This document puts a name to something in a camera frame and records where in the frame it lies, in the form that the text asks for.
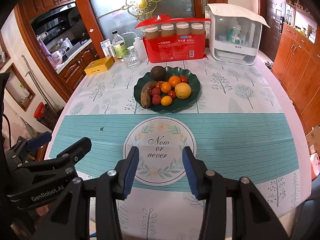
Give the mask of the dark red wrinkled fruit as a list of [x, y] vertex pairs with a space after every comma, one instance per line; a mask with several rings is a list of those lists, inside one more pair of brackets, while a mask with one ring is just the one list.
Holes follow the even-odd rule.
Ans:
[[160, 105], [161, 104], [161, 96], [160, 95], [157, 95], [155, 94], [153, 97], [152, 97], [152, 104], [157, 106], [157, 105]]

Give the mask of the small yellow-orange kumquat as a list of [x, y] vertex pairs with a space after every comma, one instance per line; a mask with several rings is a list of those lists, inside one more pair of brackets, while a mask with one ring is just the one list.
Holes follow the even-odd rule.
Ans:
[[164, 96], [163, 98], [161, 98], [161, 105], [162, 106], [170, 106], [173, 102], [173, 99], [170, 96]]

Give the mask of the brown avocado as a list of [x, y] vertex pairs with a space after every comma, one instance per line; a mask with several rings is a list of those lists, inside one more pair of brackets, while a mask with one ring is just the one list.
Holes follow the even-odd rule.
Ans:
[[167, 72], [162, 66], [154, 66], [150, 72], [152, 79], [155, 81], [164, 81], [166, 74]]

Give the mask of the orange tangerine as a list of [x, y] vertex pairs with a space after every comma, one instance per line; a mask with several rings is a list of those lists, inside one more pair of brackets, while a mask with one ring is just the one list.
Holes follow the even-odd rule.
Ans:
[[172, 75], [169, 79], [168, 79], [168, 83], [171, 84], [171, 86], [174, 88], [176, 85], [178, 85], [179, 83], [181, 83], [181, 78], [177, 75]]

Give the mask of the small orange-red fruit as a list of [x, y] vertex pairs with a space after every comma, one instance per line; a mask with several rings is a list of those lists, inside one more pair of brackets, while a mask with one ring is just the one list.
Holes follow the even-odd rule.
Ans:
[[172, 86], [169, 82], [163, 82], [161, 85], [161, 92], [167, 94], [172, 89]]

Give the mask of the red cherry tomato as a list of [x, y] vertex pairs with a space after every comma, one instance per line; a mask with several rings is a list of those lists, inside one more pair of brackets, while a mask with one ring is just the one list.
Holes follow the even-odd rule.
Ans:
[[175, 98], [176, 98], [176, 93], [175, 93], [175, 91], [174, 91], [174, 90], [170, 90], [170, 91], [168, 92], [168, 96], [170, 96], [172, 99], [175, 99]]

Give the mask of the red round container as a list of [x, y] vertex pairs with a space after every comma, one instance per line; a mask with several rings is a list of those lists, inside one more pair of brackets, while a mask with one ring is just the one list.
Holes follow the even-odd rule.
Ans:
[[47, 105], [44, 104], [43, 102], [40, 102], [39, 105], [36, 107], [35, 112], [34, 112], [34, 118], [42, 118], [46, 112]]

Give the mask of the tree print tablecloth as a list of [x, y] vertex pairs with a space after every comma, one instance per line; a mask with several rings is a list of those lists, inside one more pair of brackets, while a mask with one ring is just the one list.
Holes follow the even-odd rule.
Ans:
[[246, 176], [281, 217], [311, 194], [307, 142], [300, 119], [281, 85], [257, 60], [243, 66], [214, 60], [169, 63], [195, 74], [201, 91], [178, 113], [155, 113], [135, 100], [133, 88], [153, 65], [127, 69], [116, 62], [85, 77], [54, 129], [47, 158], [83, 137], [91, 151], [76, 165], [95, 178], [137, 146], [140, 161], [128, 198], [117, 202], [121, 230], [144, 239], [197, 239], [204, 201], [190, 191], [182, 163], [189, 146], [223, 177]]

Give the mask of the overripe brown banana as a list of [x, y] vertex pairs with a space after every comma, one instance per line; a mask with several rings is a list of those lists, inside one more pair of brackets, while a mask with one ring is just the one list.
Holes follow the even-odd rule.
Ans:
[[155, 88], [157, 81], [147, 82], [140, 94], [140, 104], [143, 108], [149, 108], [151, 105], [151, 92]]

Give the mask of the yellow tin box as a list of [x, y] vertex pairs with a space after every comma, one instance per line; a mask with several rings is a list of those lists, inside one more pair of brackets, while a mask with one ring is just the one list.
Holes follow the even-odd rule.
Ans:
[[94, 75], [108, 71], [114, 64], [113, 57], [108, 56], [99, 60], [92, 61], [86, 68], [86, 75]]

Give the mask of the dark red fruit on plate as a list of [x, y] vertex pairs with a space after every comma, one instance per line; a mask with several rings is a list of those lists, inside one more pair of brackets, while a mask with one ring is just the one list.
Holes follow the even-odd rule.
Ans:
[[161, 90], [159, 88], [154, 88], [151, 91], [151, 96], [160, 95], [160, 94], [161, 94]]

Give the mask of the small red tomato left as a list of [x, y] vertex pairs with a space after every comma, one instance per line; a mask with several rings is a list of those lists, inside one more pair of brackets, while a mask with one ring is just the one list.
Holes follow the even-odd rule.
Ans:
[[160, 89], [160, 88], [161, 88], [161, 85], [162, 85], [162, 84], [158, 82], [158, 83], [156, 83], [155, 88], [159, 88], [159, 89]]

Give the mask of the small red tomato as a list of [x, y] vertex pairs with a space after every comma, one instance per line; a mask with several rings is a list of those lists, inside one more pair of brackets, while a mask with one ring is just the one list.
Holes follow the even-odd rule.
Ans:
[[189, 81], [188, 78], [186, 76], [184, 76], [184, 75], [180, 76], [180, 80], [183, 83], [188, 83], [188, 81]]
[[161, 85], [162, 85], [162, 84], [158, 82], [158, 83], [156, 83], [155, 88], [159, 88], [159, 89], [160, 89], [160, 88], [161, 88]]

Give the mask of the small silver can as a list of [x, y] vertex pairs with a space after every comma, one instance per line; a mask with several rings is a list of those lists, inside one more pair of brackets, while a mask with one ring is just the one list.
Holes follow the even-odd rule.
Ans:
[[109, 54], [112, 56], [114, 62], [119, 60], [113, 45], [108, 46], [108, 51], [109, 51]]

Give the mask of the white blue carton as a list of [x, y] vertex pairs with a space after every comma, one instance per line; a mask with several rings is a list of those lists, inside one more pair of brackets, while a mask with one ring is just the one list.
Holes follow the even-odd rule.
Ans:
[[105, 57], [111, 56], [111, 53], [108, 49], [108, 47], [111, 45], [110, 39], [106, 39], [102, 42], [100, 42], [101, 48], [103, 50], [103, 54], [105, 55]]

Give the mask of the clear drinking glass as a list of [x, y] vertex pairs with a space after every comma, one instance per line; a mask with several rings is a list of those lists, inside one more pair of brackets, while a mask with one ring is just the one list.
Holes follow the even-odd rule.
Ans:
[[123, 60], [127, 69], [135, 69], [140, 65], [140, 59], [134, 46], [127, 48]]

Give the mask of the dark green scalloped plate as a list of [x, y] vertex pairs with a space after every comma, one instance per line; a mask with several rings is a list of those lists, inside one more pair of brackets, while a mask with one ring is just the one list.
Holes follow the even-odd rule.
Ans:
[[176, 113], [194, 105], [200, 91], [200, 81], [191, 71], [155, 66], [138, 79], [133, 97], [142, 109]]

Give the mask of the clear bottle green label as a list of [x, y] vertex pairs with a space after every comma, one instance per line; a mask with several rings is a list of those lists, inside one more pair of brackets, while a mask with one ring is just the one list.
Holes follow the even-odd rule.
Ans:
[[124, 57], [127, 55], [127, 46], [125, 40], [121, 35], [118, 34], [117, 30], [113, 31], [112, 35], [112, 45], [114, 51], [116, 52], [117, 58], [120, 59], [120, 61], [123, 61]]

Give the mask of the large yellow orange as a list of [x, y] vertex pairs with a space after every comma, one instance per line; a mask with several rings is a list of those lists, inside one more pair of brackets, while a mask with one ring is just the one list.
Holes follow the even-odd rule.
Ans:
[[180, 82], [175, 86], [175, 93], [179, 99], [187, 99], [191, 95], [191, 87], [184, 82]]

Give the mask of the white squeeze wash bottle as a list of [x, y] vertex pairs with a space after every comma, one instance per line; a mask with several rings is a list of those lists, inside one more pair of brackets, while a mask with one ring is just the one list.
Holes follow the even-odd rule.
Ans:
[[133, 47], [135, 48], [135, 50], [138, 53], [138, 58], [142, 61], [145, 60], [148, 56], [146, 53], [146, 49], [145, 49], [143, 40], [133, 31], [128, 31], [128, 32], [123, 33], [123, 35], [130, 35], [130, 34], [135, 36], [134, 42], [133, 42]]

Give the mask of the small red tomato right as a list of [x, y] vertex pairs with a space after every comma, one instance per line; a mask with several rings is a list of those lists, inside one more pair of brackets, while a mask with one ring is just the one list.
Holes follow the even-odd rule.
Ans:
[[188, 78], [186, 76], [184, 76], [184, 75], [180, 76], [180, 80], [183, 83], [188, 83], [188, 81], [189, 81]]

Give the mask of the red paper cup package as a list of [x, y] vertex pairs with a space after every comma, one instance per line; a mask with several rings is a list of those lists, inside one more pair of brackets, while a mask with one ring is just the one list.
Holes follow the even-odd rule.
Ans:
[[206, 56], [206, 39], [210, 35], [208, 18], [172, 18], [159, 15], [138, 23], [143, 43], [152, 63], [198, 60]]

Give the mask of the frosted glass door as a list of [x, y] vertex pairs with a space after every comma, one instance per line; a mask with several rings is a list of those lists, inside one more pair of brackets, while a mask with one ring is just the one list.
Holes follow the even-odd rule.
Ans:
[[149, 18], [168, 15], [189, 18], [195, 14], [194, 0], [89, 0], [98, 26], [99, 41], [111, 40], [113, 31], [123, 34], [127, 45], [141, 36], [135, 26]]

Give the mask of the white countertop sterilizer cabinet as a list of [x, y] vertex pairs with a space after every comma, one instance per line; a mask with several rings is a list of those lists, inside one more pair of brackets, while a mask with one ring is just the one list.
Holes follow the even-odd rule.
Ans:
[[263, 27], [270, 27], [263, 16], [228, 3], [207, 4], [205, 16], [211, 20], [208, 40], [214, 59], [247, 66], [255, 62]]

